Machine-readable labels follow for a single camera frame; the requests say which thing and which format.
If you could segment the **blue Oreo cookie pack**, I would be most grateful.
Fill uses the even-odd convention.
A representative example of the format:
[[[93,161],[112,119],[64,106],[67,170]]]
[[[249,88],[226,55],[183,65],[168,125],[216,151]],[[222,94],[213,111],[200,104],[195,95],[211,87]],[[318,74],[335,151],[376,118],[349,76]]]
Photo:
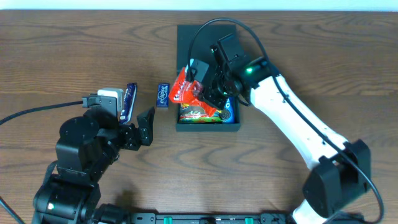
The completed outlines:
[[[219,112],[219,117],[221,118],[222,123],[234,123],[234,109],[232,97],[227,99],[224,108]]]

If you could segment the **blue Eclipse mints tin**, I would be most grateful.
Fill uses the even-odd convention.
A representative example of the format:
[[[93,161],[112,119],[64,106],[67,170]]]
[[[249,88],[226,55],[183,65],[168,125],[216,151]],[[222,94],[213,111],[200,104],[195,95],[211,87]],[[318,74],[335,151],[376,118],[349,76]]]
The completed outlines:
[[[170,85],[168,83],[158,84],[156,106],[158,108],[169,107],[169,90]]]

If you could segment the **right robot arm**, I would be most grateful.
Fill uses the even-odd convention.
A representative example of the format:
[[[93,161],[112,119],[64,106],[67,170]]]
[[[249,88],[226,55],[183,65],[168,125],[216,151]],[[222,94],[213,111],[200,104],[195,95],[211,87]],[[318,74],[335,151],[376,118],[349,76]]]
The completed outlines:
[[[285,134],[310,174],[305,200],[292,213],[295,223],[326,223],[369,189],[371,153],[361,140],[350,143],[321,121],[288,86],[267,57],[251,59],[229,34],[212,44],[216,68],[209,73],[203,99],[216,108],[241,95]]]

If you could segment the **Cadbury Dairy Milk bar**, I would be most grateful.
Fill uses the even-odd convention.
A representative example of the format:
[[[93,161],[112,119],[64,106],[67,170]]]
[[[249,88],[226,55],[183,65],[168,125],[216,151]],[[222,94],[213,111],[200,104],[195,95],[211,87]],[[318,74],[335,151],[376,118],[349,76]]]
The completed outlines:
[[[124,94],[124,106],[120,113],[119,123],[127,124],[131,120],[137,93],[137,83],[128,83]]]

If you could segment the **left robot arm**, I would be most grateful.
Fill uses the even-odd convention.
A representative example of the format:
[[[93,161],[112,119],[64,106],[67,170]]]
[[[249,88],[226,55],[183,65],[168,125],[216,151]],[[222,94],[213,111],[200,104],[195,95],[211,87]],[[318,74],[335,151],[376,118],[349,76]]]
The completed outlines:
[[[122,149],[136,151],[153,141],[155,109],[120,124],[115,111],[93,106],[60,127],[57,160],[52,162],[33,201],[33,223],[132,223],[131,214],[98,202],[99,181]]]

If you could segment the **Haribo gummy worms bag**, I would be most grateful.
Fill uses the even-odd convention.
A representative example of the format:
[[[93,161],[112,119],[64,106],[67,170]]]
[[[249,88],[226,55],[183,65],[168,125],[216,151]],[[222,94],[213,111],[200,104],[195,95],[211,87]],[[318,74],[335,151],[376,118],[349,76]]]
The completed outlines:
[[[180,115],[178,117],[179,123],[221,123],[222,119],[218,111],[212,116],[208,116],[205,110],[200,106],[192,106],[188,104],[180,105]]]

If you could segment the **red snack bag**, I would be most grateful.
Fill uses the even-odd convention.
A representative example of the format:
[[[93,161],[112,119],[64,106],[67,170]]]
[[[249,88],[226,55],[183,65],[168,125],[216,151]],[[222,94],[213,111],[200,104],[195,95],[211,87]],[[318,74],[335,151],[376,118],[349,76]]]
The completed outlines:
[[[183,67],[175,83],[170,89],[169,99],[172,103],[185,104],[190,106],[200,106],[204,109],[206,115],[213,116],[217,109],[211,107],[204,101],[199,100],[199,94],[203,86],[198,81],[186,81],[187,66]]]

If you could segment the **black gift box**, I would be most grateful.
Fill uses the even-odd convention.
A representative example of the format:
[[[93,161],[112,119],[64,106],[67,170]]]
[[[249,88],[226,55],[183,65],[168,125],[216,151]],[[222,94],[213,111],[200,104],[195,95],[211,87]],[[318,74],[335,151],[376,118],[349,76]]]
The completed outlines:
[[[200,28],[199,25],[177,26],[177,72],[186,65],[188,47],[194,33]],[[235,34],[235,25],[209,25],[205,27],[196,37],[193,45],[191,58],[199,59],[208,63],[212,67],[216,65],[214,56],[211,54],[210,46],[217,40],[228,34]],[[176,131],[178,132],[237,132],[241,127],[239,103],[232,100],[229,104],[233,111],[233,121],[231,123],[181,123],[176,122]]]

